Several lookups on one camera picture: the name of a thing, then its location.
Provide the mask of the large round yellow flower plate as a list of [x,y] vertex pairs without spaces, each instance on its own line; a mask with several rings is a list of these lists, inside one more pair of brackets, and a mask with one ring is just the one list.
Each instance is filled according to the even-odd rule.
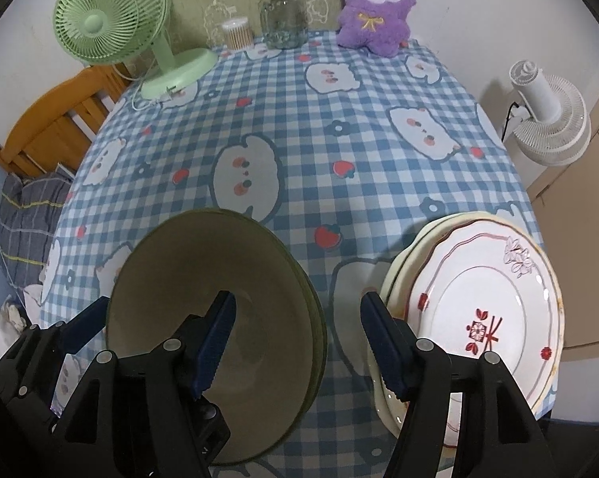
[[[402,251],[391,263],[379,293],[392,316],[396,319],[404,319],[410,325],[417,338],[430,339],[440,344],[440,347],[448,354],[477,357],[485,349],[494,350],[494,352],[504,355],[504,351],[501,352],[502,345],[498,343],[496,338],[492,342],[487,341],[486,333],[489,332],[487,329],[483,330],[481,338],[476,338],[475,340],[469,338],[468,341],[462,343],[463,345],[469,345],[467,352],[462,349],[462,352],[457,352],[460,349],[457,344],[459,343],[458,341],[455,343],[456,347],[448,344],[451,339],[449,336],[449,327],[451,327],[449,326],[449,321],[436,321],[435,323],[439,327],[436,330],[433,330],[432,324],[429,327],[421,327],[423,325],[421,317],[425,311],[419,309],[419,295],[424,295],[423,302],[425,302],[425,297],[429,295],[429,291],[421,291],[421,294],[412,291],[414,281],[417,280],[422,268],[427,264],[428,259],[431,257],[430,254],[437,244],[440,244],[446,236],[451,234],[451,231],[463,225],[469,225],[471,222],[486,219],[498,220],[490,213],[473,212],[449,215],[428,223],[416,235],[413,244],[407,247],[405,251]],[[379,379],[379,370],[377,370],[378,367],[375,365],[371,349],[367,351],[367,357],[369,358],[369,364],[372,364],[371,373],[373,376],[377,413],[381,422],[389,429],[389,432],[392,435],[399,436],[405,419],[407,405],[405,402],[400,402],[399,399],[395,398],[394,394],[384,384],[382,378]],[[456,446],[459,423],[460,394],[451,394],[451,409],[449,409],[447,421],[445,446],[450,448]]]

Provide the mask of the floral ceramic bowl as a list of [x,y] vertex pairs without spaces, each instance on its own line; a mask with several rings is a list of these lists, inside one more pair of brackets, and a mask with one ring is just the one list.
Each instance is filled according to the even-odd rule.
[[324,317],[308,276],[272,231],[230,210],[175,216],[123,262],[107,347],[137,356],[169,340],[193,361],[186,397],[213,402],[229,428],[220,466],[283,443],[324,373]]
[[281,445],[301,426],[318,396],[326,356],[328,334],[322,303],[304,268],[282,239],[263,229],[267,261],[263,264],[266,285],[275,291],[268,299],[275,317],[272,338],[272,398],[265,405],[275,408],[267,420],[281,433]]
[[309,275],[293,257],[287,246],[279,239],[275,240],[283,250],[284,257],[293,267],[293,272],[299,280],[302,296],[304,297],[311,326],[312,366],[308,390],[302,412],[306,413],[316,400],[323,380],[326,362],[328,361],[328,326],[326,326],[325,314],[316,289],[314,289]]

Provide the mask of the white plate red pattern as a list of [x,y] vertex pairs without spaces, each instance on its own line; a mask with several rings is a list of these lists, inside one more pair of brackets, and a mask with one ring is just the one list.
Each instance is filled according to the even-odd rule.
[[497,353],[540,414],[564,345],[562,294],[540,246],[510,222],[463,216],[408,261],[393,315],[448,354]]

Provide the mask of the white crumpled cloth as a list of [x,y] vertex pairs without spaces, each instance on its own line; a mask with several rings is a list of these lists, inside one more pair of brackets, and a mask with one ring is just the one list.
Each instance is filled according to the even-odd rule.
[[8,297],[0,307],[0,358],[19,340],[26,326],[18,306]]

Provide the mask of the grey plaid bedding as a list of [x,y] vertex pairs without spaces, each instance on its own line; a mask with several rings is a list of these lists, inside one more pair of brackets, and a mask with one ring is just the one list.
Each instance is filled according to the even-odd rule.
[[70,187],[59,173],[7,176],[0,194],[0,263],[14,288],[39,283]]

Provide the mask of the orange wooden chair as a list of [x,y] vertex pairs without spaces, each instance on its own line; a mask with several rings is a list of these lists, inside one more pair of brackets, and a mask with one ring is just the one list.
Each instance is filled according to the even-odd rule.
[[0,145],[0,167],[22,178],[50,173],[59,164],[78,169],[92,140],[73,117],[97,134],[111,114],[101,97],[117,102],[131,84],[129,76],[121,64],[89,67],[51,88],[24,112]]

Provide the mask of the blue checkered tablecloth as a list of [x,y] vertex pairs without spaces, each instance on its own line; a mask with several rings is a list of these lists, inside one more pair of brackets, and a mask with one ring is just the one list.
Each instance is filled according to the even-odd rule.
[[361,295],[436,218],[483,210],[539,230],[489,117],[429,49],[382,58],[317,31],[296,50],[222,53],[178,97],[123,94],[62,209],[43,324],[109,295],[146,234],[207,207],[275,233],[328,325],[324,381],[305,420],[235,477],[381,476],[395,440],[374,408],[354,318]]

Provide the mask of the beige wooden door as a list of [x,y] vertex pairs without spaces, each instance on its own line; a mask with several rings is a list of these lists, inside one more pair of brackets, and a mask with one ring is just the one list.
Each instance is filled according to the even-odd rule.
[[546,252],[563,293],[563,360],[599,357],[599,96],[583,156],[550,167],[528,187]]

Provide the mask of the white standing fan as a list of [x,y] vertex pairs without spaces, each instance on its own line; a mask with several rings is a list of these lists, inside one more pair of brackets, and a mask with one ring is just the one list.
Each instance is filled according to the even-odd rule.
[[511,134],[527,159],[544,167],[568,166],[578,161],[592,138],[590,112],[581,92],[569,80],[545,74],[533,61],[522,59],[509,70],[513,88],[522,99],[528,118],[502,128]]

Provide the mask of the cotton swab container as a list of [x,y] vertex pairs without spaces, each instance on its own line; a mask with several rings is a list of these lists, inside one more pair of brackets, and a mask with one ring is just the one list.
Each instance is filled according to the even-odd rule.
[[220,24],[226,47],[231,52],[247,50],[254,45],[249,18],[236,16]]

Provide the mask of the glass jar black lid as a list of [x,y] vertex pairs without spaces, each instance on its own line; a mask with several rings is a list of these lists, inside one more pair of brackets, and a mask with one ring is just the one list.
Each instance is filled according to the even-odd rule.
[[269,50],[292,50],[308,39],[304,0],[260,0],[260,27]]

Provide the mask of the green desk fan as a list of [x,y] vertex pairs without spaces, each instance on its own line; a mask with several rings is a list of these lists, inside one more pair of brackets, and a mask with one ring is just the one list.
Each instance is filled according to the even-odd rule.
[[140,95],[173,96],[209,73],[219,57],[205,47],[172,52],[166,39],[171,6],[171,0],[57,0],[54,35],[70,56],[92,66],[117,65],[150,50],[157,69]]

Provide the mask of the purple plush bunny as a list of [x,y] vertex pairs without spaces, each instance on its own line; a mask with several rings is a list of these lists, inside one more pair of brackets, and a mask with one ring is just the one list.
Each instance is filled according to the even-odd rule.
[[416,0],[341,0],[339,47],[361,49],[381,57],[395,57],[410,39],[406,20]]

